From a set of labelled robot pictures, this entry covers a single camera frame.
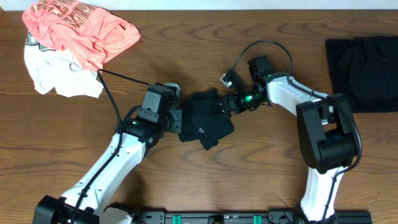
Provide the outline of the black t-shirt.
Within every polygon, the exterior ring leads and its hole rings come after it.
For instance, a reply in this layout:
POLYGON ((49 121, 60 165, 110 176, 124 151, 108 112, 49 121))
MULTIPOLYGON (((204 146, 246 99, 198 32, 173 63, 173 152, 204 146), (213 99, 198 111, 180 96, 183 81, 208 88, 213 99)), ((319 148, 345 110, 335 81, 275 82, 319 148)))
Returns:
POLYGON ((234 132, 231 115, 220 105, 221 96, 213 88, 198 91, 182 103, 181 142, 200 141, 205 150, 234 132))

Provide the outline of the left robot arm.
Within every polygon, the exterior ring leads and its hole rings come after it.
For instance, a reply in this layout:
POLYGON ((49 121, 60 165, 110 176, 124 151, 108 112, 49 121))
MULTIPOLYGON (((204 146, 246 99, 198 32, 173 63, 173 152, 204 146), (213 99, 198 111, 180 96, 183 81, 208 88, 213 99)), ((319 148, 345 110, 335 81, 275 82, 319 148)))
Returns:
POLYGON ((133 212, 108 202, 125 177, 166 132, 180 133, 182 111, 176 83, 151 84, 144 102, 134 106, 91 169, 61 197, 46 195, 34 223, 134 223, 133 212))

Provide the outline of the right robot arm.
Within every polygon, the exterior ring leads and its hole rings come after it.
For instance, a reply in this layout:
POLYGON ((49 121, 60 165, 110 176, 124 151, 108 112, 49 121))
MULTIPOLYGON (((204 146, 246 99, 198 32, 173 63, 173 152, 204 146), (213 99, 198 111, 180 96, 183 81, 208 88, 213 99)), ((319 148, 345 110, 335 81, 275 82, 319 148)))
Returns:
POLYGON ((297 118, 298 140, 308 165, 305 194, 300 202, 305 223, 336 220, 333 204, 343 174, 358 165, 362 142, 352 110, 342 94, 319 93, 295 80, 289 72, 276 72, 266 56, 248 62, 253 88, 245 90, 234 70, 220 80, 234 93, 219 100, 221 112, 236 114, 261 105, 280 105, 297 118))

